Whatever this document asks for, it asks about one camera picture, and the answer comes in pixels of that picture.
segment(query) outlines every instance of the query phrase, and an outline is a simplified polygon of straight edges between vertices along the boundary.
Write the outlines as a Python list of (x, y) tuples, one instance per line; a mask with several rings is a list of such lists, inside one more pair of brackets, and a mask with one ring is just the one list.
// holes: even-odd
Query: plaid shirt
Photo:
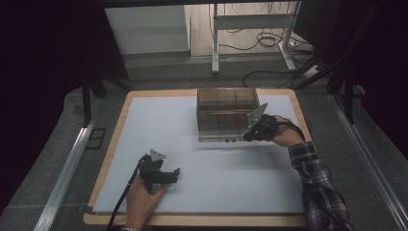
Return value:
[(291, 162), (303, 184), (303, 206), (310, 230), (354, 230), (344, 199), (331, 182), (331, 172), (311, 142), (289, 148)]

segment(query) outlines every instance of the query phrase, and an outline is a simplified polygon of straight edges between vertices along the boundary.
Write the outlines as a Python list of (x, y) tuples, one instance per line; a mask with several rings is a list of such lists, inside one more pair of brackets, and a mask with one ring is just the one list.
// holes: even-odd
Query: white surface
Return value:
[[(259, 96), (266, 113), (297, 124), (289, 96)], [(111, 212), (140, 157), (165, 154), (181, 168), (156, 212), (302, 213), (301, 184), (287, 148), (266, 141), (198, 142), (196, 97), (134, 98), (93, 211)], [(119, 211), (126, 211), (123, 202)]]
[(105, 13), (120, 54), (190, 50), (184, 6), (111, 8)]

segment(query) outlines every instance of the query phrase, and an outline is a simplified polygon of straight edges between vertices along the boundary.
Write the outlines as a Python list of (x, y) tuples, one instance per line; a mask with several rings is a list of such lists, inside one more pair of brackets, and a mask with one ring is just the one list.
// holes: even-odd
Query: hand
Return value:
[(165, 194), (166, 188), (167, 185), (163, 185), (155, 194), (150, 194), (144, 186), (144, 181), (139, 176), (136, 177), (126, 195), (128, 217), (125, 226), (142, 229)]
[[(287, 121), (284, 118), (278, 117), (278, 122)], [(272, 138), (267, 139), (266, 141), (273, 141), (276, 144), (283, 147), (290, 147), (299, 143), (303, 143), (304, 140), (300, 135), (290, 126), (280, 125), (276, 135)]]

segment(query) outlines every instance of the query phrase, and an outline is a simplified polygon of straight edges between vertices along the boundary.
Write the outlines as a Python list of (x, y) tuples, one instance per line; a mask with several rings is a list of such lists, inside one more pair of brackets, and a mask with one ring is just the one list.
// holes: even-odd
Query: metal bar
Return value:
[(214, 4), (214, 16), (213, 16), (213, 73), (218, 74), (219, 73), (219, 55), (218, 55), (218, 23), (217, 23), (217, 17), (218, 17), (218, 7), (217, 4)]
[(293, 30), (294, 23), (296, 21), (297, 12), (299, 11), (299, 6), (300, 6), (300, 2), (298, 1), (296, 2), (296, 5), (294, 5), (293, 10), (291, 11), (289, 25), (288, 27), (286, 27), (286, 32), (283, 38), (283, 42), (278, 44), (279, 49), (282, 53), (283, 59), (285, 60), (286, 66), (288, 67), (289, 71), (296, 71), (296, 66), (294, 65), (293, 60), (288, 52), (288, 44), (289, 44), (289, 39), (291, 39), (291, 33)]
[(291, 17), (290, 13), (219, 15), (217, 27), (219, 30), (287, 28)]
[(294, 5), (293, 10), (291, 11), (291, 16), (289, 18), (289, 23), (288, 23), (288, 27), (286, 27), (286, 32), (285, 32), (285, 36), (283, 38), (283, 48), (287, 49), (288, 44), (289, 44), (289, 39), (291, 38), (291, 33), (293, 30), (293, 26), (294, 23), (296, 21), (296, 17), (297, 17), (297, 12), (299, 11), (299, 6), (300, 6), (300, 1), (297, 1), (296, 4)]
[(51, 192), (47, 203), (45, 204), (44, 210), (39, 217), (36, 228), (34, 229), (35, 231), (47, 231), (51, 228), (52, 222), (54, 221), (58, 209), (60, 208), (71, 178), (75, 172), (79, 160), (81, 159), (103, 101), (104, 100), (102, 98), (96, 98), (95, 102), (93, 103), (93, 118), (91, 119), (88, 127), (81, 129), (78, 138), (75, 141), (65, 162), (64, 168), (61, 171), (60, 177), (58, 178), (57, 183), (55, 184), (54, 189)]
[(390, 209), (390, 212), (393, 215), (395, 222), (399, 227), (399, 230), (408, 230), (408, 216), (407, 212), (404, 209), (404, 206), (402, 205), (398, 196), (395, 194), (395, 191), (393, 190), (391, 185), (388, 183), (378, 164), (372, 158), (371, 152), (361, 138), (357, 128), (353, 124), (351, 124), (344, 115), (343, 106), (340, 99), (338, 98), (338, 96), (334, 96), (333, 94), (329, 94), (329, 99), (334, 105), (337, 114), (344, 125), (345, 130), (347, 131), (355, 147), (357, 148), (357, 151), (364, 165), (366, 166), (372, 181), (375, 183), (385, 203)]

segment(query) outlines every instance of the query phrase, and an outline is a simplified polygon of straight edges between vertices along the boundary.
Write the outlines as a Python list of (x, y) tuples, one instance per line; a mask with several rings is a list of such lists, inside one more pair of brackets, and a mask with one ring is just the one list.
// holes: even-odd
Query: wooden frame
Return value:
[[(257, 89), (258, 95), (288, 95), (291, 99), (294, 112), (299, 122), (299, 127), (303, 131), (306, 141), (311, 141), (311, 136), (304, 120), (303, 114), (297, 102), (296, 95), (293, 90), (264, 90)], [(101, 191), (103, 183), (114, 157), (117, 143), (123, 129), (126, 117), (129, 112), (132, 99), (134, 97), (174, 97), (174, 96), (196, 96), (197, 90), (135, 90), (128, 93), (125, 103), (120, 113), (111, 143), (105, 160), (102, 164), (99, 176), (93, 188), (92, 195), (89, 199), (89, 207), (93, 207), (96, 198)], [(107, 224), (110, 215), (93, 215), (84, 214), (84, 222), (86, 224)], [(121, 225), (126, 221), (126, 216), (119, 215), (115, 218), (115, 224)], [(275, 214), (248, 214), (248, 215), (153, 215), (146, 222), (146, 225), (160, 225), (160, 226), (286, 226), (286, 227), (306, 227), (306, 220), (304, 216), (296, 215), (275, 215)]]

